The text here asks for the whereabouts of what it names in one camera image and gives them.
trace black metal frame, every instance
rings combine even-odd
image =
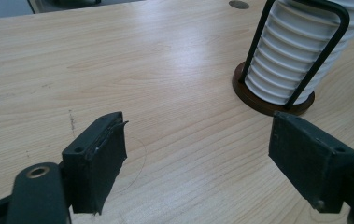
[[[22,170],[12,194],[0,200],[0,224],[71,223],[74,213],[102,212],[127,158],[122,113],[102,116],[64,151],[63,161]]]
[[[276,112],[269,156],[320,213],[339,213],[343,202],[354,223],[354,149],[297,116]]]
[[[295,89],[293,94],[291,95],[290,99],[286,104],[284,104],[284,107],[286,109],[291,109],[293,106],[293,103],[295,103],[296,99],[299,97],[299,95],[302,93],[304,88],[307,86],[307,84],[310,82],[310,80],[313,78],[313,76],[317,73],[317,71],[320,69],[322,64],[325,62],[325,60],[328,58],[328,56],[332,53],[332,50],[336,47],[336,45],[339,43],[340,39],[343,37],[345,34],[346,30],[348,29],[349,26],[349,14],[348,11],[340,6],[339,4],[326,1],[326,0],[293,0],[295,2],[305,4],[310,7],[316,7],[319,9],[323,9],[329,12],[332,12],[336,14],[340,18],[340,24],[336,32],[333,34],[332,38],[328,42],[328,44],[325,46],[324,50],[320,53],[320,55],[317,57],[316,61],[313,63],[311,68],[308,70],[302,81],[300,82],[299,86]],[[270,9],[273,6],[273,3],[275,0],[267,0],[266,4],[264,6],[261,19],[259,21],[256,33],[253,37],[252,44],[249,48],[248,56],[246,59],[246,63],[244,65],[243,71],[242,71],[242,76],[238,80],[240,83],[243,83],[245,81],[245,78],[248,73],[248,69],[250,67],[250,64],[252,62],[253,56],[255,54],[256,48],[258,46],[258,43],[261,39],[262,31],[264,29],[264,26],[266,24],[267,18],[270,13]]]

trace round wooden base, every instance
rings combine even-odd
[[[303,114],[308,107],[310,107],[315,99],[314,92],[311,93],[307,100],[299,105],[293,105],[291,109],[286,109],[284,105],[274,105],[268,102],[265,102],[263,99],[256,96],[252,91],[249,90],[246,83],[240,83],[238,80],[242,76],[242,71],[244,68],[244,64],[240,63],[234,71],[233,75],[233,89],[237,96],[247,105],[249,105],[252,109],[261,112],[268,116],[273,116],[275,111],[282,111],[287,112],[294,115],[301,115]]]

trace screw hole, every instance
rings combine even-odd
[[[49,170],[50,169],[47,166],[39,166],[39,167],[36,167],[36,168],[30,170],[27,173],[27,177],[31,178],[31,179],[38,178],[42,175],[45,175]]]
[[[77,148],[75,148],[74,151],[75,151],[76,153],[80,153],[80,152],[83,151],[83,148],[82,148],[82,147],[77,147]]]
[[[247,9],[249,8],[249,4],[243,1],[239,1],[239,0],[233,0],[229,2],[229,5],[231,7],[235,7],[238,9]]]
[[[346,152],[343,148],[337,147],[334,150],[336,150],[337,152]]]

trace wood grain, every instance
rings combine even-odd
[[[346,223],[267,156],[272,119],[232,88],[264,1],[148,0],[0,20],[0,198],[14,176],[122,111],[128,160],[74,223]],[[354,39],[303,118],[354,148]]]

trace white cylindrical object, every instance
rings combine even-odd
[[[350,24],[295,105],[308,98],[354,37],[354,1],[332,2],[347,9]],[[247,87],[266,102],[284,105],[332,38],[339,22],[333,13],[292,0],[276,0],[248,69]]]

